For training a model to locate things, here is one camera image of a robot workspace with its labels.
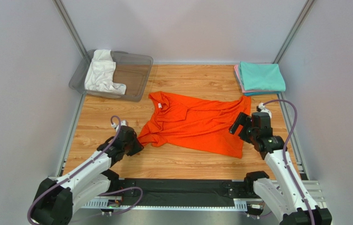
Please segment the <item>orange t shirt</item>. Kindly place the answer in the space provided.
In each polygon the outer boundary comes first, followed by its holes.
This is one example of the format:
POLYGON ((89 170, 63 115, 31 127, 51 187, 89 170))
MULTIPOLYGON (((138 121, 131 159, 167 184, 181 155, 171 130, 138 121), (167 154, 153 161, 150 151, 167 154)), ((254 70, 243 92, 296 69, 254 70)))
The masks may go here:
POLYGON ((242 158, 243 141, 229 133, 239 113, 251 111, 251 98, 223 102, 168 92, 153 92, 151 119, 138 140, 142 145, 160 147, 166 143, 193 150, 242 158))

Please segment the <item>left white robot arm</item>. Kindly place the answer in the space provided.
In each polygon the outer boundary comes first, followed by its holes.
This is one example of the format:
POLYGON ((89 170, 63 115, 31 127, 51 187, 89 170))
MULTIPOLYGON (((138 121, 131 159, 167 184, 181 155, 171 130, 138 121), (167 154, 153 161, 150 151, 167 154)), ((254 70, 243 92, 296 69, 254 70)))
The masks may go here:
POLYGON ((125 155, 143 150, 133 128, 121 125, 81 165, 54 180, 44 179, 27 212, 32 225, 67 225, 83 205, 96 196, 118 194, 118 174, 111 167, 125 155))

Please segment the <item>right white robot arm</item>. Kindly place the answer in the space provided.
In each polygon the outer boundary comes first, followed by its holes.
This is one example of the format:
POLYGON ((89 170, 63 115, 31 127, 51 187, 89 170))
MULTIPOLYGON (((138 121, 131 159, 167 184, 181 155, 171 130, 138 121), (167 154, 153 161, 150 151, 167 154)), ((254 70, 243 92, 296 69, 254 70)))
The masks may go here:
POLYGON ((254 146, 278 182, 275 187, 264 171, 250 172, 244 179, 247 190, 262 198, 281 225, 330 225, 330 211, 321 208, 305 188, 294 170, 286 143, 273 134, 270 115, 240 112, 229 128, 230 134, 235 134, 238 127, 242 127, 239 138, 254 146))

